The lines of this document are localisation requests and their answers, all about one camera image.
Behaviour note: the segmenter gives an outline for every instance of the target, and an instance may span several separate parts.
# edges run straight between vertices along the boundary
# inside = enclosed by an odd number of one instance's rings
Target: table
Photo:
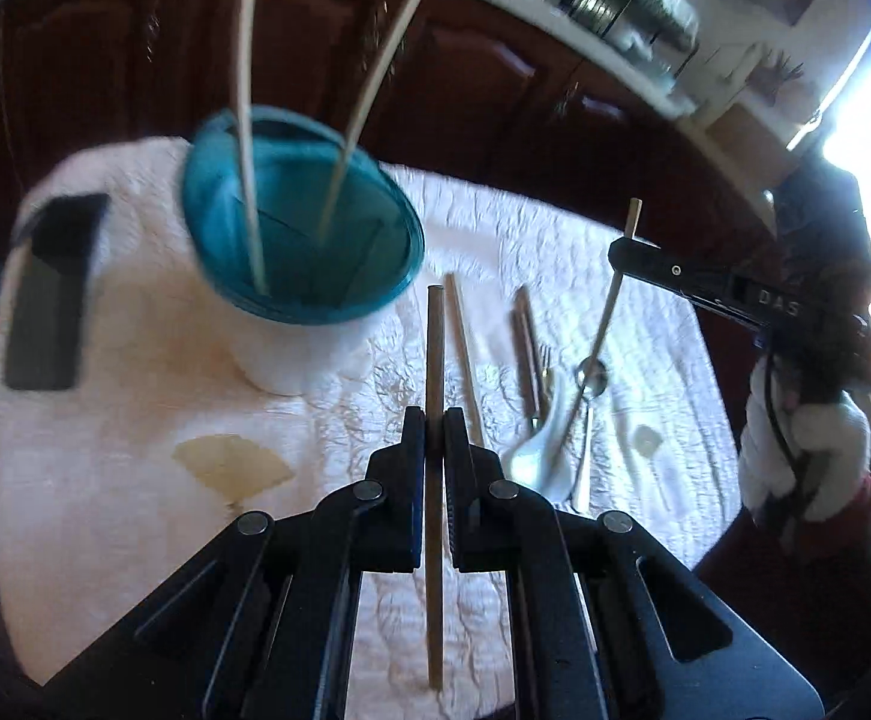
[[[189,145],[152,139],[79,153],[23,203],[106,191],[112,205],[93,261],[82,379],[66,392],[15,392],[2,358],[24,251],[0,294],[0,597],[26,672],[44,683],[218,533],[237,511],[312,509],[361,478],[424,403],[425,286],[458,274],[471,306],[485,435],[497,452],[525,436],[507,311],[530,286],[540,341],[565,370],[588,351],[618,232],[530,199],[391,167],[424,220],[424,272],[386,310],[345,370],[306,397],[258,391],[204,314],[207,289],[175,206]],[[645,208],[645,214],[653,209]],[[603,353],[592,514],[626,509],[687,565],[739,509],[735,450],[692,307],[626,281]],[[462,405],[449,334],[447,405]],[[228,505],[173,459],[193,437],[238,434],[295,475]],[[581,426],[573,452],[581,448]],[[513,698],[504,580],[459,575],[448,554],[445,680],[426,688],[424,576],[362,583],[347,715],[471,718]]]

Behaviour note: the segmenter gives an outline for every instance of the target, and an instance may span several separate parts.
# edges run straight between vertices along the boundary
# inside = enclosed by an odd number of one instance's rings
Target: spoon
[[[571,388],[557,368],[544,367],[542,378],[549,396],[549,412],[535,434],[504,459],[503,472],[506,479],[535,490],[552,503],[562,503],[572,490],[572,471],[557,445],[565,427]]]
[[[601,360],[596,361],[592,371],[592,377],[588,383],[585,381],[586,368],[589,367],[589,358],[585,358],[578,364],[576,369],[576,384],[582,388],[582,400],[585,403],[585,433],[582,439],[582,458],[578,462],[576,470],[576,483],[572,485],[572,508],[579,514],[589,512],[589,493],[591,490],[592,476],[592,423],[595,420],[595,407],[593,403],[597,397],[605,392],[608,384],[608,374]]]

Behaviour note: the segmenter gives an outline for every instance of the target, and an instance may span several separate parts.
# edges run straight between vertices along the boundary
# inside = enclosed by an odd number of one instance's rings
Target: cable
[[[765,410],[768,412],[768,424],[773,428],[773,435],[778,442],[779,449],[785,456],[792,472],[795,471],[795,456],[789,448],[789,442],[782,433],[782,427],[779,425],[779,418],[775,415],[775,406],[773,405],[773,347],[770,345],[765,351]]]
[[[768,345],[767,355],[765,356],[765,409],[768,411],[768,424],[773,428],[773,435],[778,442],[782,454],[785,456],[789,468],[792,469],[792,475],[795,477],[795,487],[788,495],[780,498],[781,504],[786,506],[792,517],[799,519],[802,514],[805,514],[805,509],[808,509],[809,504],[815,499],[815,495],[807,495],[804,490],[806,474],[809,471],[809,455],[803,453],[798,460],[792,454],[792,447],[789,446],[785,435],[782,433],[782,427],[779,425],[778,416],[775,415],[775,406],[773,405],[773,347],[771,343]]]

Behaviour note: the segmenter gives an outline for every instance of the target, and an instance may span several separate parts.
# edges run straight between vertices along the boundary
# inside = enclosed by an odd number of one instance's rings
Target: teal bowl
[[[365,151],[353,154],[326,240],[316,230],[333,165],[335,130],[279,108],[252,108],[252,158],[269,295],[253,287],[229,111],[199,128],[180,204],[199,268],[216,293],[273,322],[323,325],[367,317],[405,292],[425,240],[413,205]]]

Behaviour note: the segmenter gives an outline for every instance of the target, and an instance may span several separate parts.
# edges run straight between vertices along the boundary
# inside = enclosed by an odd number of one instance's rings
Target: bamboo skewer
[[[426,650],[429,687],[442,690],[442,413],[445,410],[445,290],[429,288],[426,338]]]
[[[633,197],[629,201],[629,218],[626,219],[626,232],[624,235],[627,238],[635,237],[635,228],[639,224],[639,214],[642,213],[642,200],[638,197]],[[602,318],[599,320],[599,330],[596,332],[595,341],[592,341],[592,350],[589,352],[588,364],[585,367],[585,379],[576,392],[576,399],[573,400],[572,410],[569,412],[569,418],[565,423],[565,431],[562,433],[562,440],[559,442],[557,451],[561,451],[566,445],[569,436],[572,432],[573,422],[576,421],[578,411],[582,406],[582,396],[586,386],[592,380],[592,374],[595,372],[597,362],[599,362],[599,354],[602,352],[602,343],[605,342],[605,335],[608,333],[609,322],[612,319],[612,312],[615,311],[616,300],[619,299],[619,290],[621,289],[621,279],[623,274],[621,271],[614,271],[612,281],[609,284],[609,292],[605,298],[605,308],[602,309]]]
[[[536,424],[533,426],[535,430],[541,425],[549,415],[549,398],[545,391],[545,386],[542,384],[542,355],[539,352],[539,337],[535,332],[535,316],[533,314],[533,305],[528,297],[528,285],[523,284],[515,292],[516,310],[522,317],[522,323],[525,327],[525,336],[528,340],[528,366],[531,368],[530,377],[531,389],[533,390],[533,417],[536,419]]]
[[[465,301],[462,290],[459,288],[456,274],[446,274],[445,289],[452,300],[456,314],[456,328],[458,329],[458,349],[462,357],[462,370],[465,373],[465,384],[469,391],[469,399],[472,402],[472,439],[475,445],[485,447],[485,420],[482,419],[482,393],[479,389],[479,380],[476,378],[475,365],[472,365],[472,330],[465,314]]]
[[[348,127],[346,127],[346,139],[343,142],[343,150],[338,156],[336,165],[333,166],[332,176],[329,179],[329,189],[325,194],[325,200],[322,204],[322,215],[319,217],[319,228],[317,228],[317,242],[319,242],[319,245],[324,244],[329,234],[329,225],[332,222],[333,215],[336,213],[338,194],[343,189],[343,181],[346,180],[349,162],[356,150],[356,146],[359,144],[359,136],[362,135],[362,127],[365,127],[365,120],[370,115],[372,103],[375,103],[376,95],[379,94],[379,87],[381,87],[383,79],[389,71],[389,65],[392,64],[392,58],[394,58],[395,52],[399,48],[399,43],[406,34],[406,30],[409,28],[409,24],[415,15],[415,10],[421,1],[403,0],[395,20],[392,22],[391,28],[389,28],[389,34],[386,35],[386,40],[376,54],[376,59],[372,64],[370,73],[368,76],[365,76],[365,83],[362,84],[362,90],[360,90],[356,106],[352,111],[352,116],[349,118]]]
[[[239,175],[242,200],[245,202],[245,236],[250,251],[252,283],[259,295],[269,294],[266,284],[266,260],[259,234],[259,209],[256,205],[255,164],[252,159],[252,22],[255,0],[236,0],[232,33],[232,110],[236,114],[236,137],[239,141]]]

